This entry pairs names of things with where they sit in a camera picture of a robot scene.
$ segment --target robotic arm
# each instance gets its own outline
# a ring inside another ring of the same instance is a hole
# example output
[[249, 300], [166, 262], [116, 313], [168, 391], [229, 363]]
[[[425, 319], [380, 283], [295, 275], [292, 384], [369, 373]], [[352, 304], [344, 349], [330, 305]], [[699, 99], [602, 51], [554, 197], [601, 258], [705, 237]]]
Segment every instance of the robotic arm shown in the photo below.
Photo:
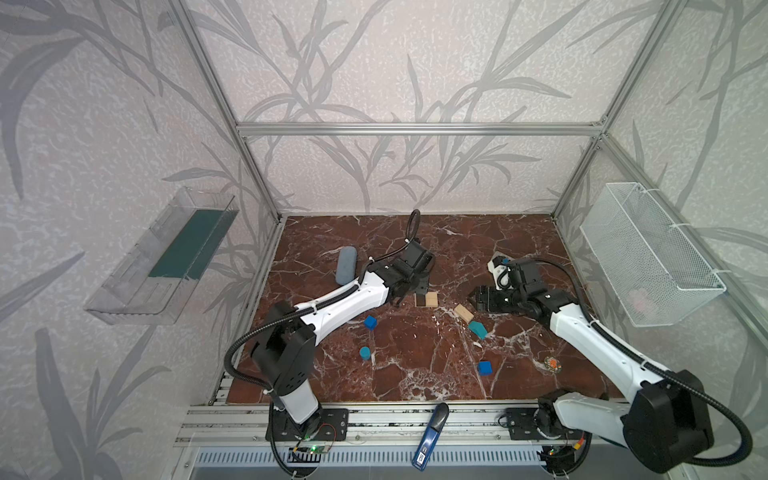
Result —
[[[571, 279], [578, 300], [550, 289], [536, 263], [557, 266]], [[703, 392], [701, 381], [687, 370], [672, 373], [629, 346], [581, 308], [585, 301], [575, 278], [562, 265], [546, 259], [489, 264], [495, 289], [476, 288], [469, 297], [478, 311], [528, 316], [568, 341], [619, 388], [627, 403], [592, 399], [563, 390], [539, 399], [542, 431], [561, 428], [594, 433], [628, 447], [650, 470], [664, 473], [683, 462], [703, 466], [733, 465], [745, 459], [752, 438], [743, 422]], [[714, 444], [707, 404], [739, 429], [742, 444], [723, 458], [696, 458]]]
[[[236, 379], [265, 389], [273, 404], [287, 412], [297, 438], [312, 438], [322, 425], [323, 408], [309, 383], [315, 347], [333, 330], [377, 306], [402, 302], [419, 284], [428, 282], [434, 256], [417, 238], [420, 212], [409, 218], [406, 244], [379, 259], [371, 259], [359, 278], [310, 302], [272, 306], [263, 325], [238, 339], [227, 351], [225, 370]], [[250, 356], [267, 382], [237, 371], [232, 357], [255, 339]]]

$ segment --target white wire basket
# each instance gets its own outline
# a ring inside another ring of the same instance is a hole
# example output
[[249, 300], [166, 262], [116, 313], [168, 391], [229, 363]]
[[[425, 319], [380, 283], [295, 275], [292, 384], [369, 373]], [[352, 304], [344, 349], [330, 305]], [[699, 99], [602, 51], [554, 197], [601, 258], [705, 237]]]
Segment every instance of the white wire basket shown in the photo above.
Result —
[[725, 291], [641, 184], [605, 184], [581, 232], [635, 326], [674, 325]]

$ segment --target green mat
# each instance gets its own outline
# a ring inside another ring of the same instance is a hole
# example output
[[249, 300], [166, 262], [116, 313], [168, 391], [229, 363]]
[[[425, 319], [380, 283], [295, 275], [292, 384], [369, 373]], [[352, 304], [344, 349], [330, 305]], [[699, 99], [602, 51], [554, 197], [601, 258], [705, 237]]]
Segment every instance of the green mat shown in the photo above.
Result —
[[237, 216], [230, 210], [197, 210], [149, 276], [199, 280]]

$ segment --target wooden cube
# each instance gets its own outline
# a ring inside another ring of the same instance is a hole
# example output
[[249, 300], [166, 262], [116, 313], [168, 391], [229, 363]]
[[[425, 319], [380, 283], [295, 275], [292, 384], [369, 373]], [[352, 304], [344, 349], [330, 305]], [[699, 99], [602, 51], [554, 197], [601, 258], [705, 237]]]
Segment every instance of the wooden cube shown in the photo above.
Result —
[[454, 313], [456, 315], [460, 316], [467, 324], [469, 324], [473, 318], [475, 318], [475, 315], [472, 314], [469, 310], [466, 309], [465, 306], [463, 306], [461, 303], [456, 306], [456, 308], [453, 309]]
[[437, 292], [427, 292], [426, 306], [437, 306]]

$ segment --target wallpaper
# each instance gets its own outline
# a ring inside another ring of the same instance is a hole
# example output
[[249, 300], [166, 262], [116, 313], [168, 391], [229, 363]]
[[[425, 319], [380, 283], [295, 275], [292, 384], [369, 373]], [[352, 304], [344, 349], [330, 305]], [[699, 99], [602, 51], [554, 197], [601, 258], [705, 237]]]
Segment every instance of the wallpaper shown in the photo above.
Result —
[[189, 5], [239, 121], [596, 121], [661, 1]]
[[[661, 0], [191, 0], [240, 122], [597, 121]], [[548, 213], [586, 138], [253, 137], [294, 214]]]
[[685, 8], [612, 131], [765, 308], [767, 6]]
[[[157, 478], [274, 228], [165, 2], [0, 2], [0, 478]], [[86, 299], [181, 186], [235, 223], [173, 326]]]
[[[753, 434], [752, 455], [733, 467], [698, 468], [701, 480], [757, 480], [768, 468], [768, 358], [744, 329], [722, 297], [716, 298], [676, 325], [637, 328], [632, 325], [597, 258], [579, 227], [607, 182], [630, 181], [599, 153], [561, 216], [558, 230], [585, 282], [600, 320], [633, 347], [674, 371], [698, 376], [706, 393], [739, 415]], [[708, 457], [728, 455], [739, 442], [736, 429], [710, 409], [715, 446]]]
[[250, 149], [286, 212], [540, 214], [553, 210], [586, 143], [586, 137], [262, 137]]

